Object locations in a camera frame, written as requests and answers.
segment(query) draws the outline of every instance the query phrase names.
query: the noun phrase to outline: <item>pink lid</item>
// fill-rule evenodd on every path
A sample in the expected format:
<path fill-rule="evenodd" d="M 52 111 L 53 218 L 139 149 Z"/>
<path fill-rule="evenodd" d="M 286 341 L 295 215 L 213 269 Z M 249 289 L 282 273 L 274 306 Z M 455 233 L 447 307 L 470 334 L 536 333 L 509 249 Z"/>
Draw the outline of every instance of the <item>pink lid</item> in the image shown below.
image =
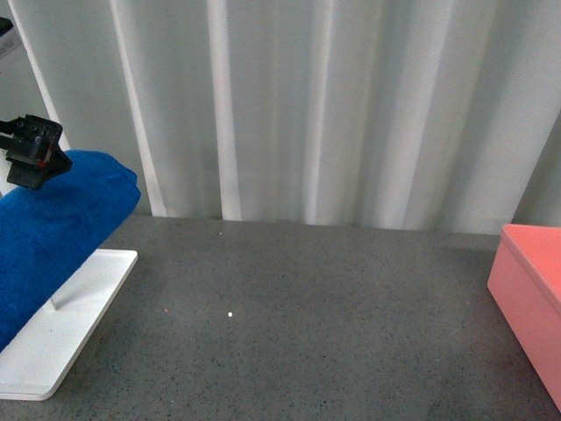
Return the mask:
<path fill-rule="evenodd" d="M 561 228 L 504 225 L 501 238 L 561 316 Z"/>

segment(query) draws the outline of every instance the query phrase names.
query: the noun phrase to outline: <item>gray table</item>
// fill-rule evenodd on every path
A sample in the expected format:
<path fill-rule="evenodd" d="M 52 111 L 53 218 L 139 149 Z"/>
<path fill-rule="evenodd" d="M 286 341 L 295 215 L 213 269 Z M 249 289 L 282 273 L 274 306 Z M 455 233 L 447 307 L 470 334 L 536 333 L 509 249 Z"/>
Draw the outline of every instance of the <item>gray table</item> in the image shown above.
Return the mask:
<path fill-rule="evenodd" d="M 561 419 L 486 289 L 497 244 L 132 217 L 105 246 L 137 266 L 67 379 L 0 419 Z"/>

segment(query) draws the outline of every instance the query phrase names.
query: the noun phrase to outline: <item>curtain fold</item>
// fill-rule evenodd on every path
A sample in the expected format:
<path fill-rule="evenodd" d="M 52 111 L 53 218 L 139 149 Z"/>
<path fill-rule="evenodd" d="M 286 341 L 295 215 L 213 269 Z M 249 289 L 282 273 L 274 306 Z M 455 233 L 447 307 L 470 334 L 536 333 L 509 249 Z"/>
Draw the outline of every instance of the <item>curtain fold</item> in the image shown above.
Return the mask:
<path fill-rule="evenodd" d="M 558 0 L 0 0 L 0 14 L 32 51 L 0 75 L 0 118 L 55 116 L 70 147 L 116 156 L 139 174 L 137 212 L 561 225 Z"/>

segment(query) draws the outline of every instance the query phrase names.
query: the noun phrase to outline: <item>blue towel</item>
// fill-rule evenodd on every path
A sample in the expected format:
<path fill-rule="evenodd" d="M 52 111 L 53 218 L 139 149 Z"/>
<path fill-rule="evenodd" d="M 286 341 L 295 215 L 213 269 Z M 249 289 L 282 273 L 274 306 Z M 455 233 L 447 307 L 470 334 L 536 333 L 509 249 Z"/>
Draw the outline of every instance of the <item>blue towel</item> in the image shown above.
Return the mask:
<path fill-rule="evenodd" d="M 108 154 L 67 155 L 67 173 L 0 199 L 0 352 L 140 199 L 137 176 Z"/>

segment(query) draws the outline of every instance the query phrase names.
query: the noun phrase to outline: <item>white stand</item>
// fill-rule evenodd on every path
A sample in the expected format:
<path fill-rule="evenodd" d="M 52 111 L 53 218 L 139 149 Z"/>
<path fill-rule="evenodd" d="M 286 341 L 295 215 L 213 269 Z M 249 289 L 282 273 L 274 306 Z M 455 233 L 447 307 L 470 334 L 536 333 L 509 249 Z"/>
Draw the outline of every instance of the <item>white stand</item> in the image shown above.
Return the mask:
<path fill-rule="evenodd" d="M 131 272 L 138 254 L 96 250 L 0 353 L 0 399 L 52 396 Z"/>

